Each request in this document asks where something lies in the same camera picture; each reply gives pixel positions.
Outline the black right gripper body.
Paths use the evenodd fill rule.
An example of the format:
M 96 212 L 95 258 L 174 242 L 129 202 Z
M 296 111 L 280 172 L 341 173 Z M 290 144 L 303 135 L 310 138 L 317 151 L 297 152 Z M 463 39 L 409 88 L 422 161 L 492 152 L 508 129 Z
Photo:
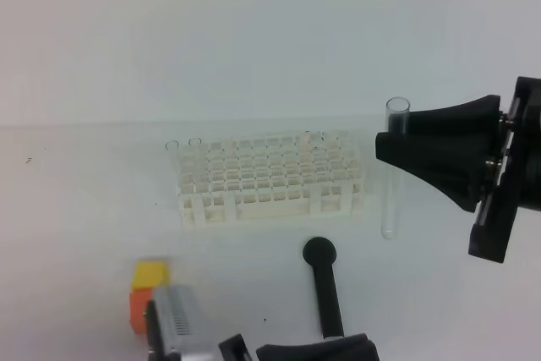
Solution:
M 470 233 L 468 253 L 502 263 L 520 208 L 540 210 L 540 80 L 519 77 L 500 116 L 496 155 L 486 161 L 489 188 Z

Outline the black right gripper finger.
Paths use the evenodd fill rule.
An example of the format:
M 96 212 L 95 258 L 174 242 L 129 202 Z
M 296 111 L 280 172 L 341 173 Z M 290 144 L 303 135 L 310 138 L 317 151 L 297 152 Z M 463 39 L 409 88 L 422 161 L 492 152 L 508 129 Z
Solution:
M 375 138 L 376 158 L 423 180 L 467 212 L 490 192 L 495 172 L 496 131 L 443 134 L 394 134 Z
M 500 97 L 480 99 L 434 110 L 411 112 L 406 136 L 473 137 L 494 141 L 500 126 Z

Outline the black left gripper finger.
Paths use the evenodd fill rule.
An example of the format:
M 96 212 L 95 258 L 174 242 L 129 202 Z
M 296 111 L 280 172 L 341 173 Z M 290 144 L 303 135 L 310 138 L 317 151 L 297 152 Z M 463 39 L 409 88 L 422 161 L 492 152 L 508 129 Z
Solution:
M 256 350 L 259 360 L 379 360 L 375 344 L 366 334 L 298 346 L 265 344 Z

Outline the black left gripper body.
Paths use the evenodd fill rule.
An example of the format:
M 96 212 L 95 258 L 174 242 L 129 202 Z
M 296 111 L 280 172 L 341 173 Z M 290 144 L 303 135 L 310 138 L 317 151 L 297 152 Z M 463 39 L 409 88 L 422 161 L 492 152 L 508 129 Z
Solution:
M 241 334 L 231 336 L 218 344 L 224 361 L 252 361 L 253 358 Z

